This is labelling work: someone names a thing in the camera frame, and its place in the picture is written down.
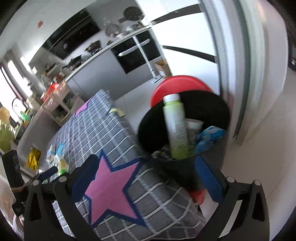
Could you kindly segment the white blue plasters box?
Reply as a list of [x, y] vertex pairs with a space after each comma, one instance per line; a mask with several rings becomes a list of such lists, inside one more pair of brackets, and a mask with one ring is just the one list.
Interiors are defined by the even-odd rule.
[[60, 159], [62, 157], [63, 147], [63, 143], [60, 143], [57, 148], [54, 145], [50, 145], [49, 149], [47, 150], [46, 161], [51, 163], [54, 160]]

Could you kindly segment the blue plastic bag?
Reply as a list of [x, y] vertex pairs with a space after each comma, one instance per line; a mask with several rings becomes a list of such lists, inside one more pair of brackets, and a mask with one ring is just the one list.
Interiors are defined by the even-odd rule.
[[198, 134], [194, 139], [194, 155], [200, 155], [208, 151], [213, 145], [222, 139], [226, 130], [216, 126], [210, 126]]

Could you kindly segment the green labelled plastic bottle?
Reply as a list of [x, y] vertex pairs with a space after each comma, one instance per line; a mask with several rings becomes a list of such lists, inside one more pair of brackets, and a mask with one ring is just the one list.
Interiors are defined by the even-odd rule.
[[176, 160], [189, 158], [189, 142], [186, 129], [185, 111], [177, 93], [163, 97], [164, 117], [170, 142], [171, 157]]

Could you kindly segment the black kitchen faucet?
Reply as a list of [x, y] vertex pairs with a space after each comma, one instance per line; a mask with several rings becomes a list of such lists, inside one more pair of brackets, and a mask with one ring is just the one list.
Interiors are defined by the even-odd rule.
[[22, 116], [22, 113], [25, 113], [27, 108], [26, 106], [23, 104], [23, 102], [19, 99], [19, 98], [14, 98], [12, 103], [12, 109], [13, 111], [16, 113], [16, 115], [18, 117], [21, 117]]

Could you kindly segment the black trash bin red lid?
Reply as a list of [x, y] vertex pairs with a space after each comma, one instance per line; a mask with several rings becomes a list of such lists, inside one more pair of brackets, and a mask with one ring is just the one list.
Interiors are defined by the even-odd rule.
[[225, 101], [190, 76], [163, 81], [138, 128], [138, 142], [161, 175], [193, 198], [207, 190], [221, 203], [227, 185], [223, 164], [230, 111]]

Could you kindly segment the yellow gold foil bag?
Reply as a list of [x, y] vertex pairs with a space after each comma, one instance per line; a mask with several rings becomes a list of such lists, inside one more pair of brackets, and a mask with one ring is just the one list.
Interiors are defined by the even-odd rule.
[[31, 146], [26, 166], [34, 171], [37, 171], [39, 167], [39, 159], [41, 157], [41, 151]]

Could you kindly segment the yellow green hanging basket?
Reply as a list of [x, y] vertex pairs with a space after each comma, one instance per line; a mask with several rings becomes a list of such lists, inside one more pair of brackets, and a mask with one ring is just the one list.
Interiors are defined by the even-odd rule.
[[10, 131], [10, 128], [1, 129], [0, 148], [5, 153], [11, 150], [11, 142], [14, 140], [14, 136]]

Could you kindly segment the beige plastic storage rack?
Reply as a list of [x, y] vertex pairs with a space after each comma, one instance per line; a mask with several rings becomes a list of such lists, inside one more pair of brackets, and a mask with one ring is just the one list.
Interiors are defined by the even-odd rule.
[[72, 117], [85, 101], [68, 86], [67, 82], [53, 84], [41, 106], [55, 123], [63, 126]]

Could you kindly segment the grey checked tablecloth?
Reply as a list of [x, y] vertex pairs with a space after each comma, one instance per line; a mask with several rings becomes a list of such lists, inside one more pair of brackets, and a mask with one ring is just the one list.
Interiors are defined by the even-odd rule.
[[125, 118], [111, 109], [100, 90], [48, 142], [69, 166], [80, 167], [94, 154], [100, 164], [76, 203], [101, 240], [188, 240], [206, 221], [189, 193], [144, 159]]

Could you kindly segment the red plastic basket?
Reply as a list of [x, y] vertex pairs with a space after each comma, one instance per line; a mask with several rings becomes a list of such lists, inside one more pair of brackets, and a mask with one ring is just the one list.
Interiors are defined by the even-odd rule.
[[45, 94], [45, 96], [44, 96], [44, 98], [43, 98], [43, 102], [45, 102], [45, 101], [47, 100], [47, 98], [52, 94], [52, 92], [53, 92], [55, 89], [57, 89], [58, 86], [59, 86], [58, 83], [52, 83], [52, 84], [49, 86], [49, 88], [48, 88], [48, 90], [47, 90], [47, 92], [46, 92], [46, 94]]

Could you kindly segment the white paper cup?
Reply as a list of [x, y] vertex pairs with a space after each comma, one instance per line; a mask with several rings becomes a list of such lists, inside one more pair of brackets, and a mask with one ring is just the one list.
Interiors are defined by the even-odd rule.
[[195, 120], [195, 119], [186, 119], [186, 128], [188, 132], [188, 138], [190, 140], [194, 140], [195, 137], [201, 132], [201, 128], [203, 126], [203, 122], [200, 120]]

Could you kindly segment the black wok on stove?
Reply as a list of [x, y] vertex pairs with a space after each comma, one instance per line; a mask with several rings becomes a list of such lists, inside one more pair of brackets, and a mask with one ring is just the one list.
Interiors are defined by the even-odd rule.
[[74, 69], [79, 67], [81, 64], [82, 64], [82, 57], [81, 57], [81, 55], [79, 55], [75, 58], [72, 58], [70, 60], [70, 62], [67, 65], [65, 65], [64, 67], [62, 67], [61, 69], [67, 68], [70, 71], [73, 71]]

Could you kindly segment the black range hood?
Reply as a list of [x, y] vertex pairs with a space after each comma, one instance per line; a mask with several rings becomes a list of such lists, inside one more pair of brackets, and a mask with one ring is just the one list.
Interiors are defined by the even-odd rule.
[[88, 11], [82, 9], [55, 30], [42, 47], [64, 60], [98, 32], [98, 25]]

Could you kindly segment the black built-in oven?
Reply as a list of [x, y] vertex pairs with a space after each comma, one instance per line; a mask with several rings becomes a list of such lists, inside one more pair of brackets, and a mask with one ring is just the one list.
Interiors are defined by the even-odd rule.
[[[148, 61], [152, 61], [161, 56], [149, 31], [135, 35], [135, 39], [137, 39], [140, 44]], [[145, 58], [133, 37], [111, 48], [111, 51], [126, 74], [146, 64]]]

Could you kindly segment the cardboard box on floor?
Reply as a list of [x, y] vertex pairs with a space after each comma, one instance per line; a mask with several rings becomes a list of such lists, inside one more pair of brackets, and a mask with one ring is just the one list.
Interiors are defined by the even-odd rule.
[[166, 78], [172, 76], [166, 59], [161, 59], [161, 60], [155, 62], [154, 65], [162, 78], [166, 79]]

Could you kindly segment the white refrigerator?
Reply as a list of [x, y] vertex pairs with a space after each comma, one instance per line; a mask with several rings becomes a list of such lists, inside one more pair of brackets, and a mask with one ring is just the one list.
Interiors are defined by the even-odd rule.
[[216, 45], [201, 1], [137, 1], [173, 76], [189, 75], [220, 94]]

